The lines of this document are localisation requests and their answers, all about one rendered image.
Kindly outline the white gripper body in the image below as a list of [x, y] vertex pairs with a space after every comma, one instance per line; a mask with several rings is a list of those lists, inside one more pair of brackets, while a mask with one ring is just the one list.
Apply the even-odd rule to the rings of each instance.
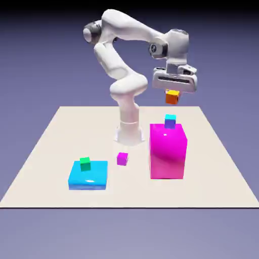
[[197, 90], [197, 76], [187, 69], [184, 69], [180, 74], [169, 74], [165, 68], [157, 67], [153, 70], [152, 86], [180, 93], [194, 93]]

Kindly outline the small orange cube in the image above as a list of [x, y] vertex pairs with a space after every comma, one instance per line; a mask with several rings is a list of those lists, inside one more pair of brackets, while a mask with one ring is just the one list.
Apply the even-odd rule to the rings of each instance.
[[175, 90], [165, 91], [165, 102], [171, 105], [177, 105], [180, 98], [180, 92]]

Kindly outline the small blue cube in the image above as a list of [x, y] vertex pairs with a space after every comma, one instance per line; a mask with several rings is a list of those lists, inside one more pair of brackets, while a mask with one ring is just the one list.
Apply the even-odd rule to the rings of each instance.
[[176, 126], [176, 115], [174, 114], [166, 114], [164, 127], [169, 129], [174, 129]]

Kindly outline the small magenta cube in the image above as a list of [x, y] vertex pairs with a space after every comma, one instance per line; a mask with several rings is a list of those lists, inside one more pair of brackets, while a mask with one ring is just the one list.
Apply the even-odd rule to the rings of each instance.
[[128, 161], [128, 153], [119, 152], [117, 155], [117, 165], [126, 166]]

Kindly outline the small green cube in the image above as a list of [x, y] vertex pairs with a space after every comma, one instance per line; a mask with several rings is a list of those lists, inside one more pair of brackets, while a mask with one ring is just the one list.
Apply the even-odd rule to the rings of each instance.
[[82, 157], [79, 162], [81, 171], [88, 171], [91, 169], [91, 161], [89, 157]]

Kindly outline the large magenta box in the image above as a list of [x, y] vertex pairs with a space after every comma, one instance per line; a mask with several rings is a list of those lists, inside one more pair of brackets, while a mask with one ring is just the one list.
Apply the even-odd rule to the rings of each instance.
[[188, 140], [181, 124], [174, 129], [150, 124], [149, 167], [151, 179], [182, 179]]

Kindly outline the large cyan box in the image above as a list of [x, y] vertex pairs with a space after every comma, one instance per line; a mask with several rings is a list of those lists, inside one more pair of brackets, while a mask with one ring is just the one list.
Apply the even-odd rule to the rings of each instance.
[[91, 169], [81, 171], [80, 162], [73, 163], [69, 178], [69, 190], [105, 190], [108, 161], [91, 161]]

